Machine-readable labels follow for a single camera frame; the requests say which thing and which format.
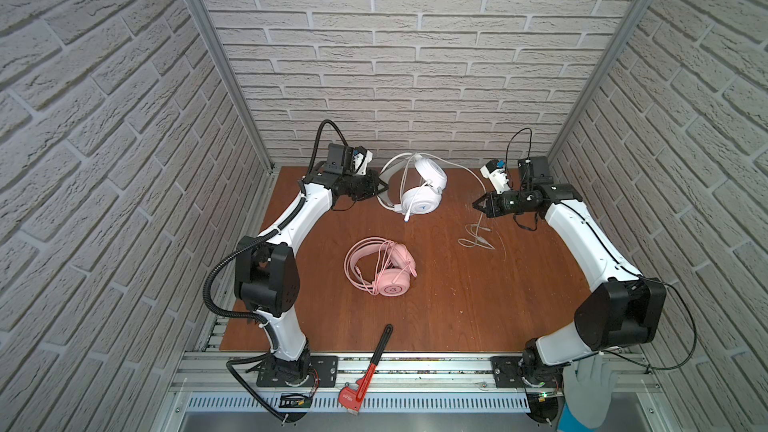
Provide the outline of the white headphones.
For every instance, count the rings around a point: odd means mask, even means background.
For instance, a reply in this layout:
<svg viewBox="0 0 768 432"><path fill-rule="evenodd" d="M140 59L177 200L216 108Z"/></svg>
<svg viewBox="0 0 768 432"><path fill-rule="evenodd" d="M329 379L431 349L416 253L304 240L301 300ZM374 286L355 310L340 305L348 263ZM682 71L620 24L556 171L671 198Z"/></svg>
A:
<svg viewBox="0 0 768 432"><path fill-rule="evenodd" d="M379 179L386 185L390 179L402 171L400 202L394 203L387 191L377 195L379 204L386 210L399 213L408 222L414 215L424 215L435 211L441 203L442 194L447 186L447 175L435 162L436 156L427 153L400 153L388 160L382 167ZM413 167L418 174L419 184L408 190L404 189L407 175Z"/></svg>

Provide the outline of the pink headphones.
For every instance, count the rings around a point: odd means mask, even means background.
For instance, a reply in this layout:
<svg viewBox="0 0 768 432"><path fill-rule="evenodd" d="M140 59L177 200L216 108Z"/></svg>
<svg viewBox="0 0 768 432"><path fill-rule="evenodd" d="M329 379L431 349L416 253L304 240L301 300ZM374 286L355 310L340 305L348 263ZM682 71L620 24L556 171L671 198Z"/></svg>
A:
<svg viewBox="0 0 768 432"><path fill-rule="evenodd" d="M375 272L367 280L358 263L375 257ZM411 280L418 276L415 260L407 247L383 237L367 237L354 244L344 258L344 274L357 290L371 296L398 297L411 287Z"/></svg>

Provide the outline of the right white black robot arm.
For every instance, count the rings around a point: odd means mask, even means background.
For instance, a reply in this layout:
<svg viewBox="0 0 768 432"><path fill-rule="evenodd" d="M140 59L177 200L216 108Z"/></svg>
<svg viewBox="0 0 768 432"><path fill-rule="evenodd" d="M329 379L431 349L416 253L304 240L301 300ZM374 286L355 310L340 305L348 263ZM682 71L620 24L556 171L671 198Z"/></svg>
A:
<svg viewBox="0 0 768 432"><path fill-rule="evenodd" d="M563 367L612 347L651 342L666 300L665 286L645 277L619 252L592 218L579 191L557 183L544 157L521 159L520 185L512 187L506 164L491 160L480 169L494 189L472 204L489 218L532 213L560 236L584 273L590 294L573 321L527 342L518 365L521 379L542 387Z"/></svg>

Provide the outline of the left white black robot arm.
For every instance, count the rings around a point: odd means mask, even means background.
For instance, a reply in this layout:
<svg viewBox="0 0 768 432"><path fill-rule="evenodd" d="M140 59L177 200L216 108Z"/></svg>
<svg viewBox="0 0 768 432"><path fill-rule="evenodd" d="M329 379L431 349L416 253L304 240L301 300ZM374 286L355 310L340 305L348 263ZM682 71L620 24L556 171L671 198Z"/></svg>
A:
<svg viewBox="0 0 768 432"><path fill-rule="evenodd" d="M295 311L300 292L296 254L317 221L343 196L355 202L384 191L369 169L373 153L364 147L331 144L327 159L298 182L290 206L257 237L244 237L236 258L234 292L249 318L265 331L267 364L277 377L298 386L310 376L309 341Z"/></svg>

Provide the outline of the grey gloved hand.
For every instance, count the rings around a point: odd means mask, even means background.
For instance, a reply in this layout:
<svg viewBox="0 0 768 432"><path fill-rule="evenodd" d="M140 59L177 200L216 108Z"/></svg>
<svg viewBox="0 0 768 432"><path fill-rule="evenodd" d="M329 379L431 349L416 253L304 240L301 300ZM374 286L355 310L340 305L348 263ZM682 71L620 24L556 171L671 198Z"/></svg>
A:
<svg viewBox="0 0 768 432"><path fill-rule="evenodd" d="M619 373L601 352L564 368L565 405L582 428L592 431L604 423L618 378Z"/></svg>

